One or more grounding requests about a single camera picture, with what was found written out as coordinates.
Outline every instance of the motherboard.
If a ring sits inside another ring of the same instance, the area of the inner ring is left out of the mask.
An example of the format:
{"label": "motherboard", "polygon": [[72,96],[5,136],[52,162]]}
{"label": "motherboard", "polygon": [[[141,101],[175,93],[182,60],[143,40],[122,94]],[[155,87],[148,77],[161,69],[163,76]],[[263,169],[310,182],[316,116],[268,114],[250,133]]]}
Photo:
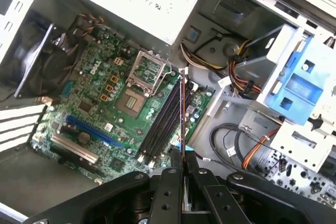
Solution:
{"label": "motherboard", "polygon": [[[181,138],[179,82],[169,61],[101,33],[86,47],[30,144],[99,184],[169,166],[170,150]],[[186,92],[188,140],[212,93],[192,81]]]}

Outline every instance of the green circuit board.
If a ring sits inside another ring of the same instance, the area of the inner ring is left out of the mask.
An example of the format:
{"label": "green circuit board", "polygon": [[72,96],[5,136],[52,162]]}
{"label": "green circuit board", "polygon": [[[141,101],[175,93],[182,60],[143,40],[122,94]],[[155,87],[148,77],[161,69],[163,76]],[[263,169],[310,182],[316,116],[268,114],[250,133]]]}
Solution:
{"label": "green circuit board", "polygon": [[[33,149],[59,161],[60,156],[50,150],[57,145],[50,138],[66,125],[66,119],[71,115],[112,139],[113,144],[92,135],[88,143],[82,143],[78,137],[64,133],[66,138],[99,156],[98,162],[91,165],[99,172],[84,169],[70,161],[65,161],[65,165],[98,183],[108,182],[133,170],[149,173],[151,168],[139,163],[135,156],[179,76],[176,72],[168,74],[156,94],[146,97],[142,90],[126,85],[137,54],[137,49],[112,35],[99,43],[89,44],[64,88],[60,103],[48,108],[32,137],[30,144]],[[139,63],[134,74],[153,83],[159,68],[159,65],[145,59]],[[210,99],[211,95],[205,88],[199,87],[193,93],[187,108],[187,140]],[[176,125],[155,167],[169,165],[170,146],[179,139],[179,125]]]}

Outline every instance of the blue drive bracket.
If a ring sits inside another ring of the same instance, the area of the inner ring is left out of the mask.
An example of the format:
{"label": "blue drive bracket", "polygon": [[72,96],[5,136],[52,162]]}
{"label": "blue drive bracket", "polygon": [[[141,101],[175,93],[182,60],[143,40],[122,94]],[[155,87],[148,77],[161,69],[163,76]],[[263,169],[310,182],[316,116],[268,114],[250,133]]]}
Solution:
{"label": "blue drive bracket", "polygon": [[315,38],[289,57],[265,104],[291,122],[304,125],[330,77],[336,53]]}

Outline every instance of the black memory slot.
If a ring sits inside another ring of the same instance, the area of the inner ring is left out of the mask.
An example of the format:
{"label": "black memory slot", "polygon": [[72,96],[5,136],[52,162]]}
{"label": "black memory slot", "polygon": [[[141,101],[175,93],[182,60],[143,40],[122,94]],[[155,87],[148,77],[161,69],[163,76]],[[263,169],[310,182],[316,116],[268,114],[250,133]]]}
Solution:
{"label": "black memory slot", "polygon": [[[186,104],[188,105],[191,101],[192,85],[188,83],[186,86],[185,97]],[[139,153],[144,153],[150,159],[156,158],[166,145],[179,118],[180,85],[177,83],[140,146]]]}
{"label": "black memory slot", "polygon": [[146,149],[152,144],[152,140],[154,138],[154,135],[156,134],[156,131],[160,128],[160,125],[162,124],[163,119],[165,118],[165,115],[168,114],[169,109],[174,104],[176,96],[179,94],[180,85],[177,82],[172,92],[170,93],[169,97],[165,101],[163,108],[160,110],[159,114],[157,115],[154,123],[152,124],[150,130],[148,131],[146,137],[142,141],[138,153],[142,153],[146,151]]}
{"label": "black memory slot", "polygon": [[[185,90],[185,105],[188,106],[191,102],[191,89]],[[162,149],[167,144],[170,135],[172,134],[172,131],[175,129],[176,125],[178,124],[180,119],[180,105],[178,104],[177,109],[174,109],[174,112],[172,113],[172,117],[168,119],[166,124],[164,125],[163,131],[161,134],[157,137],[158,141],[155,141],[155,145],[152,148],[151,151],[149,151],[149,155],[151,155],[151,158],[158,157],[158,155],[162,152]]]}

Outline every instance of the blue pcie slot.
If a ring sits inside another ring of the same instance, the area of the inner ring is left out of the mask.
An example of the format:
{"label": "blue pcie slot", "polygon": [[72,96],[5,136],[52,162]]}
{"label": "blue pcie slot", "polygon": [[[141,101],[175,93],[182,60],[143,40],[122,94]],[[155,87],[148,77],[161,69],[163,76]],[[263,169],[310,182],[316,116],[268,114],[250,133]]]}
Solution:
{"label": "blue pcie slot", "polygon": [[119,143],[115,142],[111,137],[95,130],[93,127],[91,127],[88,124],[82,122],[81,120],[73,117],[72,115],[67,116],[66,122],[79,127],[80,129],[84,130],[88,134],[93,135],[93,136],[103,140],[105,143],[108,143],[110,145],[114,145],[114,146],[119,147],[119,148],[123,147],[122,144],[119,144]]}

